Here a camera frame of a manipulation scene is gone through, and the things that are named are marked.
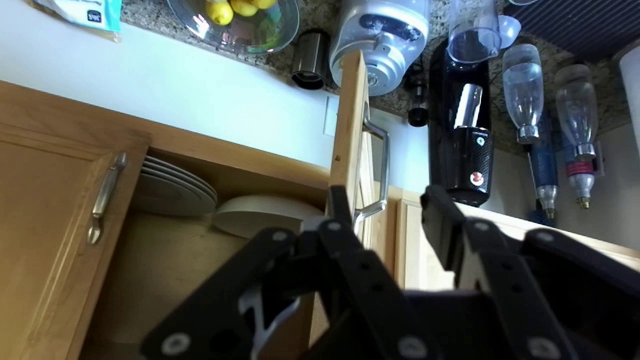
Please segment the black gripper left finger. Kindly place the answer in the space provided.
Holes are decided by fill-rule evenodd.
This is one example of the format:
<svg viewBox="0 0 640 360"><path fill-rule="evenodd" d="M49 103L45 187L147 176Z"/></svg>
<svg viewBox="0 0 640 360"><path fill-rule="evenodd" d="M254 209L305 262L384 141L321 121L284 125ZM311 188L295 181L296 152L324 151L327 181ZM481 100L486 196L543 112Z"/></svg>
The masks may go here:
<svg viewBox="0 0 640 360"><path fill-rule="evenodd" d="M318 294L331 329L305 352L370 360L440 360L440 349L383 260L357 238L346 190L329 190L312 228L267 228L179 305L141 344L147 360L256 360Z"/></svg>

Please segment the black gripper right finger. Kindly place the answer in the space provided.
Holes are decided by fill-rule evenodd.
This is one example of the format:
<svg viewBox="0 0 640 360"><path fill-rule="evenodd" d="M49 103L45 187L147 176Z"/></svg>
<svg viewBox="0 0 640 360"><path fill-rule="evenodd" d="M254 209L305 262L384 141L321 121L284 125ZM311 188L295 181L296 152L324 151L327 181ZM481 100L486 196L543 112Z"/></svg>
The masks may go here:
<svg viewBox="0 0 640 360"><path fill-rule="evenodd" d="M520 240L464 217L443 187L421 196L422 228L458 291L489 299L516 360L639 360L640 272L558 230Z"/></svg>

